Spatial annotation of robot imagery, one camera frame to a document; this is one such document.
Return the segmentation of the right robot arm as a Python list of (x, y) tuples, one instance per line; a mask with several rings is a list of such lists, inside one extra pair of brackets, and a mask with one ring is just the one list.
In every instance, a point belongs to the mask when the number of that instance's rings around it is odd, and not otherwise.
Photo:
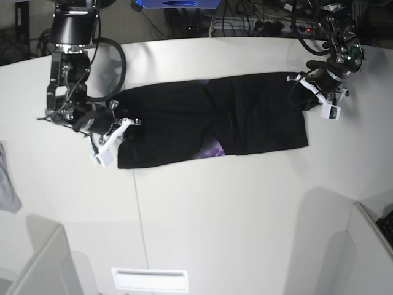
[(119, 164), (129, 169), (170, 162), (307, 147), (302, 109), (289, 97), (310, 97), (289, 72), (254, 73), (120, 86), (87, 96), (91, 61), (84, 51), (53, 52), (46, 121), (92, 140), (94, 155), (120, 140)]

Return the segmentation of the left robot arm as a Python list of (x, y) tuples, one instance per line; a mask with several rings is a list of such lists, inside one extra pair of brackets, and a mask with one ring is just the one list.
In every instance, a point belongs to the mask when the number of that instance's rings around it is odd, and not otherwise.
[(115, 115), (130, 121), (122, 147), (196, 151), (218, 144), (227, 155), (306, 147), (304, 112), (319, 107), (323, 118), (339, 119), (344, 82), (364, 60), (347, 6), (331, 2), (315, 11), (328, 40), (304, 71), (280, 68), (283, 40), (230, 56), (235, 39), (148, 42), (163, 72), (148, 71), (140, 85), (117, 94)]

